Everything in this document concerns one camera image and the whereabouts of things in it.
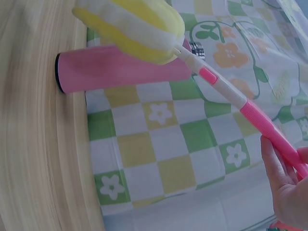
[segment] pink button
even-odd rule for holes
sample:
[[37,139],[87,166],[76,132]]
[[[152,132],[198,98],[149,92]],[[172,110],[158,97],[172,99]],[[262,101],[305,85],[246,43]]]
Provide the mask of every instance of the pink button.
[[215,84],[218,79],[216,75],[214,75],[205,67],[201,68],[199,75],[212,85]]

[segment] finger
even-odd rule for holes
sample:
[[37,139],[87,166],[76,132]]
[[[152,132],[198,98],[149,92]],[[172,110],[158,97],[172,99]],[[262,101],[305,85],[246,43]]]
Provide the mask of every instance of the finger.
[[276,192],[288,182],[286,180],[284,169],[274,151],[273,145],[264,136],[261,137],[261,153],[267,176],[269,178],[270,187],[273,192]]
[[297,185],[298,184],[298,178],[296,176],[295,170],[292,165],[289,163],[285,162],[285,168],[287,171],[287,175],[291,178],[292,184]]
[[290,178],[289,183],[296,185],[298,183],[298,179],[293,166],[281,156],[277,149],[274,148],[274,151],[281,163],[281,166],[283,167],[284,173]]
[[308,147],[299,148],[297,152],[302,160],[308,164]]

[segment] yellow sponge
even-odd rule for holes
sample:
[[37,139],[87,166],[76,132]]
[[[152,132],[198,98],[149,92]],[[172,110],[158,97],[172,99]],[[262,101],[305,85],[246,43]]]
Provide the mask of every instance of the yellow sponge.
[[164,0],[78,0],[75,17],[140,60],[166,64],[184,41],[183,19]]

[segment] pink tumbler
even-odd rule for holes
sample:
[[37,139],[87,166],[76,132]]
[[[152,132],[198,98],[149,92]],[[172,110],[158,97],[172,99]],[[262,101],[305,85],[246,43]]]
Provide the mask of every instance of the pink tumbler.
[[[200,43],[184,46],[205,58]],[[63,93],[106,89],[161,81],[189,79],[192,71],[176,59],[166,65],[154,65],[122,53],[116,46],[97,46],[57,55],[55,76]]]

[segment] wooden surface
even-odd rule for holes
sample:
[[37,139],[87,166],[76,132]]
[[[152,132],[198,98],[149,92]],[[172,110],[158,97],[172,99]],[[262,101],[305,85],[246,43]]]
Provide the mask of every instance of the wooden surface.
[[84,47],[74,0],[0,0],[0,231],[101,231],[83,93],[55,84]]

